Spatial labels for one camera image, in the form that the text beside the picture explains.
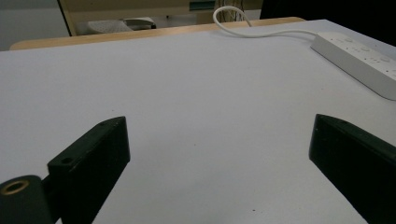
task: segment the screw hole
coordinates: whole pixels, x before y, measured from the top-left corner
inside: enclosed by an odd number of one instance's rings
[[[73,159],[67,157],[67,158],[64,158],[64,159],[62,160],[62,163],[63,163],[63,164],[67,164],[67,163],[70,163],[72,160],[73,160]]]
[[[1,189],[1,194],[3,195],[11,195],[26,189],[29,185],[29,181],[27,180],[17,180],[12,183],[7,184],[5,187]]]

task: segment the white table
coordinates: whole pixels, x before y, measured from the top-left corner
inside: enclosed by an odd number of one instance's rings
[[[240,28],[343,32],[329,21]],[[222,31],[0,52],[0,182],[125,116],[132,160],[94,223],[365,223],[308,159],[316,114],[396,145],[396,102],[314,52],[313,36]]]

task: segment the white power strip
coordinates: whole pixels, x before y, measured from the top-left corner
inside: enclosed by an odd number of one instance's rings
[[[323,32],[311,48],[379,95],[396,100],[396,62],[349,36]]]

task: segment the white cable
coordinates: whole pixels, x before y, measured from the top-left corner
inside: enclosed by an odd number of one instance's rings
[[[242,17],[244,18],[244,20],[247,22],[248,26],[250,26],[250,27],[252,26],[251,22],[248,19],[248,17],[245,15],[245,13],[241,9],[239,9],[238,7],[219,7],[218,9],[216,9],[216,11],[213,13],[213,21],[215,22],[215,24],[219,28],[221,28],[225,32],[228,32],[228,33],[230,33],[232,35],[238,35],[238,36],[247,37],[247,38],[266,37],[266,36],[270,36],[270,35],[279,35],[279,34],[283,34],[283,33],[303,33],[303,34],[309,34],[309,35],[317,35],[316,32],[307,31],[307,30],[281,30],[281,31],[275,31],[275,32],[272,32],[272,33],[255,34],[255,35],[239,33],[239,32],[236,32],[235,30],[232,30],[232,29],[229,29],[229,28],[223,26],[218,21],[218,17],[217,16],[218,16],[219,12],[221,12],[223,10],[234,10],[234,11],[238,12],[240,15],[242,15]]]

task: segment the power outlet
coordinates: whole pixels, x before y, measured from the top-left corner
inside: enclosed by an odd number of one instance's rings
[[[311,48],[377,94],[396,101],[396,61],[349,36],[318,33]]]

